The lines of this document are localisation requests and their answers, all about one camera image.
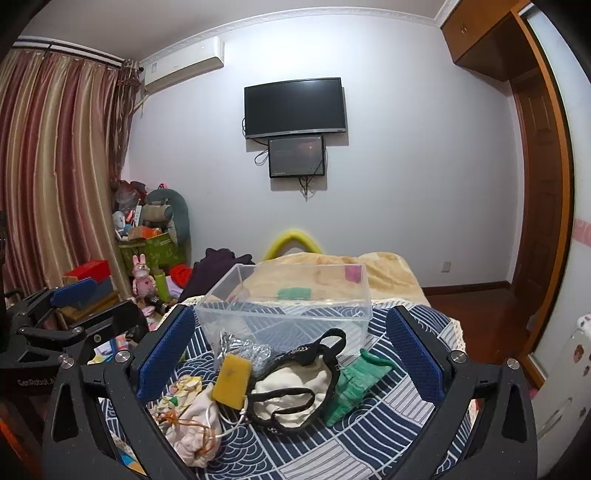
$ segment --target white bag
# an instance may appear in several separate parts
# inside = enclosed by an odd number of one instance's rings
[[[187,466],[205,468],[216,456],[222,442],[221,438],[215,437],[222,433],[222,425],[217,404],[211,396],[212,390],[213,384],[209,384],[178,418],[179,423],[171,425],[165,434],[174,451]],[[183,424],[189,421],[209,428],[204,430],[198,425]]]

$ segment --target wall-mounted tv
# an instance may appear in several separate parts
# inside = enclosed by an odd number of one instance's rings
[[[345,132],[340,78],[291,80],[244,89],[246,138]]]

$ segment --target black metal bracket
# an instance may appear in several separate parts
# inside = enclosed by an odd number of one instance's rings
[[[99,399],[109,398],[138,461],[153,480],[194,480],[150,417],[130,380],[154,345],[187,307],[177,305],[164,323],[147,333],[135,350],[120,352],[114,361],[86,365],[62,364],[56,376],[43,435],[43,472],[47,479],[118,478],[144,476],[119,460]]]
[[[44,302],[44,293],[32,305]],[[166,334],[181,309],[176,306],[163,325],[147,333],[132,352],[115,361],[87,365],[96,346],[144,322],[132,303],[122,303],[80,322],[70,333],[52,336],[30,329],[33,320],[15,322],[17,331],[0,353],[0,384],[31,394],[51,391],[43,431],[43,471],[47,479],[145,479],[119,458],[99,399],[109,398],[139,463],[153,480],[193,480],[194,473],[181,461],[153,422],[135,392],[137,369]],[[533,480],[537,469],[534,418],[527,383],[516,361],[503,365],[472,362],[463,352],[448,352],[435,337],[422,330],[404,310],[405,321],[440,366],[446,396],[434,409],[410,447],[385,480]],[[19,365],[23,355],[48,355],[40,362]],[[69,362],[63,356],[70,357]],[[52,383],[19,385],[27,375],[53,373]],[[451,469],[436,475],[447,455],[473,398],[484,401],[466,446]]]
[[[444,372],[445,400],[384,480],[430,480],[447,455],[474,398],[483,400],[463,452],[437,479],[534,480],[537,439],[528,385],[517,360],[477,364],[461,351],[447,352],[404,307],[396,307]],[[439,347],[433,347],[433,340]]]

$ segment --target wooden door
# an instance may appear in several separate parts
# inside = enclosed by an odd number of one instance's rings
[[[512,286],[531,315],[544,300],[558,249],[563,168],[556,118],[540,71],[512,87],[525,157],[524,218]]]

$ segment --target plush toy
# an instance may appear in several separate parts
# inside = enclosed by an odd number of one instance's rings
[[[156,294],[156,281],[154,277],[150,275],[150,269],[146,265],[146,256],[141,254],[139,256],[134,255],[134,295],[139,299],[143,300],[147,295]]]

